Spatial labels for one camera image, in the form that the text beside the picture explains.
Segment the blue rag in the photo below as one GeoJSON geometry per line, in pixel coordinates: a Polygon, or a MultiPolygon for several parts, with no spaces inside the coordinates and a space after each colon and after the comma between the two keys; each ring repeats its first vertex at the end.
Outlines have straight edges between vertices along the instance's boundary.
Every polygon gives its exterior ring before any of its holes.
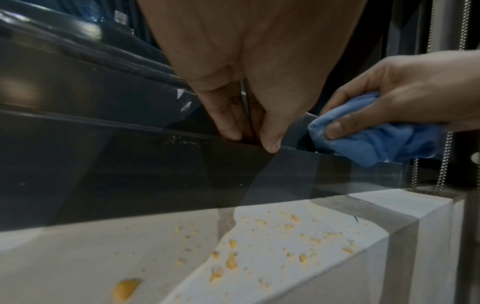
{"type": "Polygon", "coordinates": [[[328,140],[324,137],[324,129],[330,122],[368,106],[379,95],[378,92],[370,92],[357,96],[313,120],[308,125],[308,131],[315,148],[333,150],[364,167],[381,161],[404,162],[434,156],[437,141],[444,131],[441,125],[391,123],[340,139],[328,140]]]}

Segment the human hand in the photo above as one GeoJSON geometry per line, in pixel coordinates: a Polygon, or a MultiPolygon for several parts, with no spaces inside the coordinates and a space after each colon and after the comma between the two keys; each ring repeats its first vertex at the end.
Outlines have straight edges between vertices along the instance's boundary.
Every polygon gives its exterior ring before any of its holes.
{"type": "Polygon", "coordinates": [[[289,125],[317,101],[366,0],[138,3],[173,69],[220,133],[260,139],[275,153],[289,125]]]}
{"type": "Polygon", "coordinates": [[[345,137],[389,122],[447,124],[451,131],[480,129],[480,52],[383,59],[340,87],[320,115],[370,91],[380,91],[380,98],[328,125],[327,138],[345,137]]]}

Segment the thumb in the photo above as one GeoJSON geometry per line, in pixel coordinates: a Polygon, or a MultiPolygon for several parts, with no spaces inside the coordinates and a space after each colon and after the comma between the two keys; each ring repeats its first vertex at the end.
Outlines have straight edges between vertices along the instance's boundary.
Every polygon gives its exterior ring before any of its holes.
{"type": "Polygon", "coordinates": [[[392,112],[378,99],[371,105],[330,123],[324,131],[328,139],[338,139],[392,121],[392,112]]]}
{"type": "Polygon", "coordinates": [[[292,121],[285,117],[276,117],[266,112],[260,129],[260,141],[265,150],[276,153],[282,144],[282,138],[292,121]]]}

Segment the large yellow crumb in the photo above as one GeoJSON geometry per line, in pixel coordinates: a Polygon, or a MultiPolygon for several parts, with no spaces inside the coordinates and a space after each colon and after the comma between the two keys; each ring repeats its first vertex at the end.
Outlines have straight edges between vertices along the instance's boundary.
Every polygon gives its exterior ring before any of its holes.
{"type": "Polygon", "coordinates": [[[343,247],[342,250],[345,251],[346,253],[350,253],[350,254],[354,253],[354,251],[350,247],[343,247]]]}
{"type": "Polygon", "coordinates": [[[310,242],[315,243],[315,244],[320,244],[320,240],[317,239],[316,237],[312,237],[312,238],[310,239],[310,242]]]}
{"type": "Polygon", "coordinates": [[[237,261],[235,260],[235,256],[231,255],[225,263],[226,267],[230,270],[234,270],[237,268],[237,261]]]}
{"type": "Polygon", "coordinates": [[[211,269],[210,283],[221,278],[224,275],[224,271],[221,267],[213,267],[211,269]]]}
{"type": "Polygon", "coordinates": [[[140,285],[141,280],[139,279],[128,279],[123,280],[115,286],[113,290],[113,298],[116,301],[126,301],[128,300],[132,294],[135,292],[137,287],[140,285]]]}
{"type": "Polygon", "coordinates": [[[237,241],[236,241],[236,240],[231,239],[231,240],[229,241],[229,243],[230,243],[230,248],[232,248],[232,249],[233,249],[233,248],[236,248],[236,246],[237,246],[237,241]]]}
{"type": "Polygon", "coordinates": [[[302,254],[300,255],[300,263],[305,263],[305,262],[307,262],[308,260],[309,260],[309,258],[308,258],[304,253],[302,253],[302,254]]]}

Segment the skin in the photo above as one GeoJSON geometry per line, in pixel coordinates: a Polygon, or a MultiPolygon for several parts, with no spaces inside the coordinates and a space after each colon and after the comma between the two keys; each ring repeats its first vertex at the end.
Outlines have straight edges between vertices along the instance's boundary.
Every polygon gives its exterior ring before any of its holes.
{"type": "Polygon", "coordinates": [[[366,0],[138,3],[173,69],[220,133],[260,141],[275,153],[289,125],[315,105],[366,0]]]}
{"type": "Polygon", "coordinates": [[[380,98],[332,122],[324,132],[327,138],[390,122],[480,129],[480,51],[389,57],[340,87],[320,114],[370,91],[380,91],[380,98]]]}

